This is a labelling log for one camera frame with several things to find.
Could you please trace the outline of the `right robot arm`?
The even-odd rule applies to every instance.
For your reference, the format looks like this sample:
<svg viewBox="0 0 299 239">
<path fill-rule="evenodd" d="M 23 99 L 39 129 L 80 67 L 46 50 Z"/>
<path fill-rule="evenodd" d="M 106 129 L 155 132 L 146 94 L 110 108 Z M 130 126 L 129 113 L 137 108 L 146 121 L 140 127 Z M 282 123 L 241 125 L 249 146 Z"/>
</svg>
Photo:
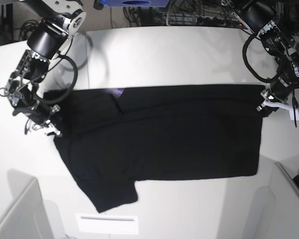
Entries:
<svg viewBox="0 0 299 239">
<path fill-rule="evenodd" d="M 69 96 L 78 79 L 76 63 L 62 51 L 70 48 L 86 12 L 79 0 L 23 0 L 21 3 L 42 19 L 27 40 L 29 49 L 25 50 L 6 86 L 0 89 L 0 96 L 9 100 L 14 116 L 22 113 L 28 117 L 33 130 L 44 129 L 47 135 L 61 137 L 66 130 L 59 102 Z M 50 61 L 55 59 L 68 61 L 74 76 L 61 96 L 48 100 L 40 97 L 37 91 L 51 71 Z"/>
</svg>

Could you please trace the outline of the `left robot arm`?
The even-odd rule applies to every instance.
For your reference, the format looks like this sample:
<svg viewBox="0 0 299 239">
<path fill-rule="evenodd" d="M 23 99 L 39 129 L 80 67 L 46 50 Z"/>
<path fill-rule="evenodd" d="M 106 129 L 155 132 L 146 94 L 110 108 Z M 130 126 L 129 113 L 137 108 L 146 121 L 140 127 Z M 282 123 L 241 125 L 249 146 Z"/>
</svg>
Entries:
<svg viewBox="0 0 299 239">
<path fill-rule="evenodd" d="M 261 92 L 264 101 L 257 110 L 267 117 L 284 109 L 291 112 L 293 120 L 298 120 L 299 103 L 295 90 L 299 89 L 299 43 L 281 24 L 277 11 L 266 0 L 235 0 L 233 14 L 252 32 L 242 49 L 244 64 L 257 80 L 266 84 Z M 275 76 L 263 78 L 249 64 L 247 50 L 254 39 L 262 43 L 278 64 Z"/>
</svg>

